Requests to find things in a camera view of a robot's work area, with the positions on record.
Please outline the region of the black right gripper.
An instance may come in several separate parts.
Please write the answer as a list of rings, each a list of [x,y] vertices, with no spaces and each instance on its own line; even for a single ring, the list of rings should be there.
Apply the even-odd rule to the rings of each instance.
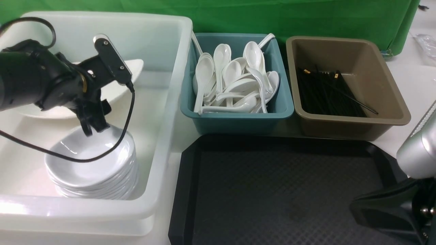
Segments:
[[[395,239],[412,239],[411,245],[434,245],[435,200],[435,178],[411,178],[355,198],[350,212],[361,226]]]

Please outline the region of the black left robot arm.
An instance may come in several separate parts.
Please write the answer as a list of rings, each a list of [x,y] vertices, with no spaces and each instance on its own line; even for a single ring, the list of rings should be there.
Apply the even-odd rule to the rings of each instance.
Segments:
[[[35,40],[25,40],[1,51],[1,110],[34,104],[41,111],[66,107],[80,121],[83,132],[109,129],[111,112],[101,100],[101,88],[110,74],[99,55],[78,64]]]

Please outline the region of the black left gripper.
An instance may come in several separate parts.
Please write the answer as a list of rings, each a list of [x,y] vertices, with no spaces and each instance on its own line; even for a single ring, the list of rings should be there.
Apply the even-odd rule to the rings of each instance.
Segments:
[[[111,112],[107,99],[101,100],[103,63],[99,55],[75,65],[59,53],[38,51],[37,61],[43,69],[43,93],[37,106],[42,111],[54,107],[67,107],[78,113],[81,128],[87,137],[103,132],[110,125],[105,116]]]

